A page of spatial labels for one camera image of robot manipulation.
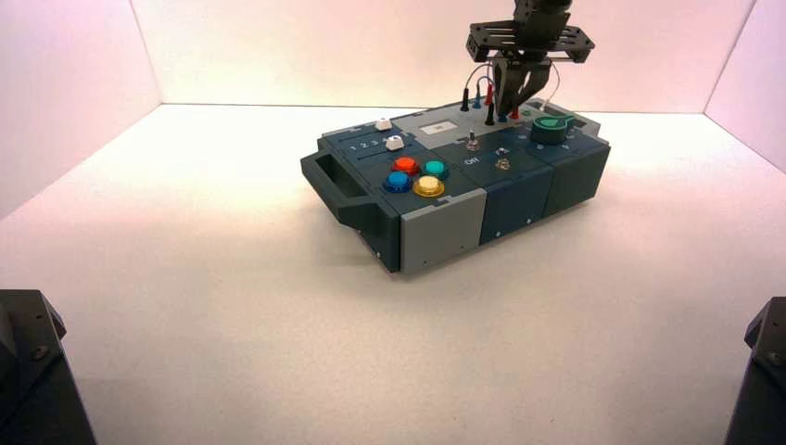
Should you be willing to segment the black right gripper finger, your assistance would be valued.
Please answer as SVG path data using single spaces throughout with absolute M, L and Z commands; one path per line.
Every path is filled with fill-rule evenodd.
M 550 59 L 524 65 L 521 86 L 516 97 L 518 107 L 545 87 L 550 78 L 551 66 Z
M 493 64 L 495 83 L 495 107 L 498 117 L 511 114 L 519 108 L 524 82 L 523 64 L 516 60 L 497 59 Z

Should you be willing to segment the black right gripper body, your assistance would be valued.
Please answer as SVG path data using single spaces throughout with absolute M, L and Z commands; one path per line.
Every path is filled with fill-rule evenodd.
M 535 61 L 551 53 L 583 63 L 595 43 L 568 24 L 572 4 L 571 0 L 516 1 L 510 19 L 470 24 L 466 50 L 476 63 L 503 58 Z

